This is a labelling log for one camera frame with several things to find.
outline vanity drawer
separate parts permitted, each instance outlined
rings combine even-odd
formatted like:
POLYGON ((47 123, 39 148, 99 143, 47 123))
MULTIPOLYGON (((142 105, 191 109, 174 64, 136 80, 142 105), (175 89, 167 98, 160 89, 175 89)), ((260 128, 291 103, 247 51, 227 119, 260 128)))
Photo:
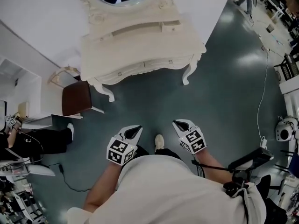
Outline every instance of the vanity drawer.
POLYGON ((162 58, 162 59, 154 59, 154 60, 149 60, 145 61, 144 65, 146 68, 150 68, 153 66, 158 66, 158 67, 168 67, 168 66, 183 66, 187 65, 190 63, 192 59, 191 56, 181 56, 181 57, 175 57, 175 58, 162 58))
POLYGON ((108 75, 96 77, 96 79, 102 84, 116 84, 128 76, 138 74, 142 70, 144 70, 144 63, 140 62, 116 70, 108 75))

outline forearm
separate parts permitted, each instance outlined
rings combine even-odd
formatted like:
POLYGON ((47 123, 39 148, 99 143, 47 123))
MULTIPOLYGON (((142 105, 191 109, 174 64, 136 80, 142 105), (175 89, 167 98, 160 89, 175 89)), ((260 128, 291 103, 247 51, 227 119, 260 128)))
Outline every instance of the forearm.
POLYGON ((13 128, 9 137, 7 138, 8 141, 8 147, 12 148, 14 146, 15 138, 17 136, 17 131, 13 128))
POLYGON ((5 130, 4 130, 4 133, 9 134, 9 131, 10 131, 10 128, 9 128, 8 125, 6 125, 5 130))
POLYGON ((94 212, 105 203, 115 192, 116 184, 121 173, 121 166, 109 163, 102 176, 87 194, 83 209, 94 212))
MULTIPOLYGON (((223 166, 208 152, 207 148, 196 154, 198 161, 209 166, 220 167, 223 166)), ((217 170, 213 168, 203 168, 208 179, 225 184, 232 181, 232 175, 228 171, 217 170)))

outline white cabinet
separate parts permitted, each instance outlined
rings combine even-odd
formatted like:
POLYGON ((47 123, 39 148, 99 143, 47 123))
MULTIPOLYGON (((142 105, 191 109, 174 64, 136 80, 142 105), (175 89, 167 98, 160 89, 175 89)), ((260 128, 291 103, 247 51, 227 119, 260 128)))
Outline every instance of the white cabinet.
POLYGON ((90 33, 82 37, 81 79, 110 102, 114 95, 103 84, 161 68, 188 66, 182 80, 189 84, 206 48, 173 0, 131 0, 129 6, 82 1, 90 33))

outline carved table leg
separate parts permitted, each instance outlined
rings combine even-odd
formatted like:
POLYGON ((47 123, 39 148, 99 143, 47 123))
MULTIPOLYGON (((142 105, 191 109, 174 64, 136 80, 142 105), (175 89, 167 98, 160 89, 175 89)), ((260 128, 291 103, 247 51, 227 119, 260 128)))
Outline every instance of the carved table leg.
POLYGON ((189 81, 187 80, 187 78, 196 70, 196 67, 197 67, 197 59, 192 59, 192 61, 188 65, 187 70, 183 74, 183 84, 184 85, 189 84, 189 81))
POLYGON ((107 89, 107 88, 105 88, 99 81, 97 81, 95 79, 90 79, 90 80, 88 80, 88 83, 90 85, 92 85, 96 89, 96 91, 98 93, 101 93, 101 94, 104 94, 104 95, 108 95, 110 102, 115 101, 114 94, 112 93, 112 91, 109 90, 109 89, 107 89))

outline white shirt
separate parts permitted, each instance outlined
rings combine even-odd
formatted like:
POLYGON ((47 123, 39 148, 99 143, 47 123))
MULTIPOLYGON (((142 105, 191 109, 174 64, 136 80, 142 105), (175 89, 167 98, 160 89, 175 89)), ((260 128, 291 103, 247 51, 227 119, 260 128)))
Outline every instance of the white shirt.
MULTIPOLYGON (((249 224, 264 224, 266 207, 255 186, 245 190, 249 224)), ((149 155, 130 161, 118 190, 93 214, 68 211, 68 224, 246 224, 243 199, 222 184, 194 175, 179 159, 149 155)))

